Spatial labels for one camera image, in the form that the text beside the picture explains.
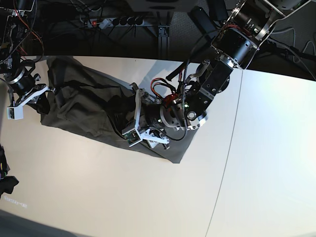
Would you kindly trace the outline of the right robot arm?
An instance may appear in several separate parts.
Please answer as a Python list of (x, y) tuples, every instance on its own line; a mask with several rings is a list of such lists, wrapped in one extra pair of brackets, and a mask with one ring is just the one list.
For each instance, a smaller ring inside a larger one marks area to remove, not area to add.
[(23, 43), (33, 35), (38, 13), (36, 0), (2, 0), (0, 2), (0, 79), (8, 87), (10, 105), (8, 119), (22, 119), (25, 105), (37, 113), (47, 115), (50, 104), (46, 94), (53, 89), (39, 83), (39, 74), (33, 74), (36, 60), (23, 59)]

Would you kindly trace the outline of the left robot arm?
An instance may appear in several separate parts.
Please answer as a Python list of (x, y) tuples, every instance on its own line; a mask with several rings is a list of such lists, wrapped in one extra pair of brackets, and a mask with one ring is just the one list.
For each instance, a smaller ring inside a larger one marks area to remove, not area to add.
[(206, 39), (205, 49), (215, 57), (205, 59), (193, 74), (188, 74), (189, 60), (165, 78), (151, 81), (170, 89), (169, 95), (155, 93), (153, 99), (132, 84), (135, 93), (134, 118), (122, 131), (129, 146), (143, 141), (151, 148), (161, 144), (168, 149), (171, 128), (184, 133), (200, 128), (207, 120), (206, 110), (214, 97), (225, 90), (235, 68), (246, 69), (261, 46), (272, 41), (277, 22), (306, 6), (306, 0), (240, 0), (231, 13), (224, 1), (210, 0), (209, 13), (201, 7), (189, 8), (188, 15)]

